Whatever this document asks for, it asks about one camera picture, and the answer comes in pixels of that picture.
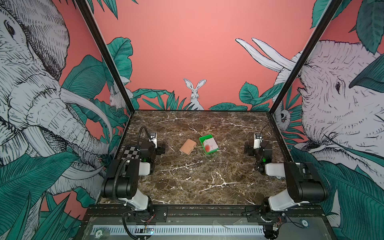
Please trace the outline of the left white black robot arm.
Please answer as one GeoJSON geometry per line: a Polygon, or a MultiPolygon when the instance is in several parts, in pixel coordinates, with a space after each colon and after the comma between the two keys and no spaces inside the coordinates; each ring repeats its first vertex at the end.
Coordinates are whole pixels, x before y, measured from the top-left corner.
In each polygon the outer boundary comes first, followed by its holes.
{"type": "Polygon", "coordinates": [[[108,167],[101,196],[130,208],[142,222],[150,222],[155,211],[151,198],[138,189],[139,178],[154,173],[156,157],[165,151],[165,145],[153,142],[125,146],[122,157],[112,160],[108,167]]]}

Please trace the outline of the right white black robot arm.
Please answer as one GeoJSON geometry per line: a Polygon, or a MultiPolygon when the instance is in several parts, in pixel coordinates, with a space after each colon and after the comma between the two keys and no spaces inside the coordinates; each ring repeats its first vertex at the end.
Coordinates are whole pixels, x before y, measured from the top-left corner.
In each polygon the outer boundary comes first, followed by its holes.
{"type": "Polygon", "coordinates": [[[328,197],[322,178],[312,163],[272,162],[272,145],[259,143],[259,147],[245,146],[245,154],[255,157],[255,170],[262,175],[286,180],[286,189],[264,198],[257,209],[262,221],[274,222],[280,214],[302,204],[320,203],[328,197]]]}

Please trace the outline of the pink leather card holder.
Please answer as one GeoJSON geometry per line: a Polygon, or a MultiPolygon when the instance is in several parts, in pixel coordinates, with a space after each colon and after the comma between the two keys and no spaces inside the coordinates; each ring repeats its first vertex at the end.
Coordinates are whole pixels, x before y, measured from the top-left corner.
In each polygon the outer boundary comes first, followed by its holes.
{"type": "Polygon", "coordinates": [[[193,141],[191,139],[187,139],[185,141],[185,143],[182,145],[182,147],[180,148],[180,152],[187,154],[187,155],[190,155],[191,152],[196,147],[196,145],[197,145],[197,143],[195,141],[193,141]]]}

